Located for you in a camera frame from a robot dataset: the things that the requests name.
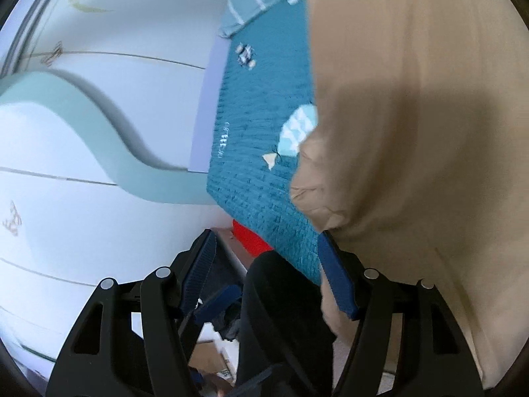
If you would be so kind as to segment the cardboard box on floor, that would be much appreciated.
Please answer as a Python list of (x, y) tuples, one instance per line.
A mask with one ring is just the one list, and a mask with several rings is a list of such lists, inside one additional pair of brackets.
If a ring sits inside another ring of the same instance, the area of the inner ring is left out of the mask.
[(234, 385), (238, 369), (238, 342), (236, 340), (198, 342), (188, 364), (201, 373), (216, 374)]

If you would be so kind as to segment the red cloth under bed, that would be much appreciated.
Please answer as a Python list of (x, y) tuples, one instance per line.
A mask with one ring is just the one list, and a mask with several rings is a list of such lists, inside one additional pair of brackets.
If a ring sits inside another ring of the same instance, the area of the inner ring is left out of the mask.
[(258, 257), (260, 254), (273, 250), (257, 233), (241, 225), (236, 220), (232, 220), (232, 234), (252, 257)]

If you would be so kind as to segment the black trousers of person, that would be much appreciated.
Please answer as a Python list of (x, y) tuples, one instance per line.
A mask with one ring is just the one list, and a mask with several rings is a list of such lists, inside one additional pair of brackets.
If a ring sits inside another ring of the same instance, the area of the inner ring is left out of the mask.
[(234, 396), (330, 396), (335, 334), (320, 288), (275, 251), (244, 282)]

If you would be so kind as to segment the teal quilted bedspread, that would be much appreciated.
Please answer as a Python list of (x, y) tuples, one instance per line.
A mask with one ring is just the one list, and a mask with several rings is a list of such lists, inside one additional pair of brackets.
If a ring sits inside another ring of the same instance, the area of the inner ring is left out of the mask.
[(290, 196), (297, 148), (315, 117), (306, 5), (282, 1), (231, 41), (207, 192), (234, 220), (319, 283), (316, 230)]

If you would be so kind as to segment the mint green bed frame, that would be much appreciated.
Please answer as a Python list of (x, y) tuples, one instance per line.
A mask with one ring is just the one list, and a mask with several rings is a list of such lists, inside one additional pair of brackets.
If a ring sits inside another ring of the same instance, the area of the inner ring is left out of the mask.
[(31, 102), (69, 125), (106, 175), (132, 196), (150, 202), (211, 205), (207, 175), (154, 168), (130, 152), (116, 128), (87, 94), (49, 72), (24, 72), (1, 79), (1, 103)]

